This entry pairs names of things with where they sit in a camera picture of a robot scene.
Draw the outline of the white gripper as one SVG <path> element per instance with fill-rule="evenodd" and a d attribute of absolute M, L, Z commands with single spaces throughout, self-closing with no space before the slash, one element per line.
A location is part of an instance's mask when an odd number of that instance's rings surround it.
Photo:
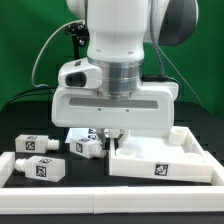
<path fill-rule="evenodd" d="M 108 150 L 110 143 L 105 129 L 120 129 L 120 148 L 129 130 L 172 127 L 178 90 L 175 82 L 144 82 L 130 98 L 116 101 L 98 97 L 95 90 L 58 87 L 52 102 L 52 121 L 58 127 L 99 128 L 97 136 L 103 150 Z"/>

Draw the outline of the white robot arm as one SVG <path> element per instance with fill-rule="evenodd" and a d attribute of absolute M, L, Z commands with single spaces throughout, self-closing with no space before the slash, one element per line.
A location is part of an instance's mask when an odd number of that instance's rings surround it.
<path fill-rule="evenodd" d="M 87 56 L 58 75 L 52 121 L 58 127 L 161 133 L 174 123 L 179 86 L 142 74 L 145 43 L 178 46 L 195 31 L 197 0 L 67 0 L 89 32 Z"/>

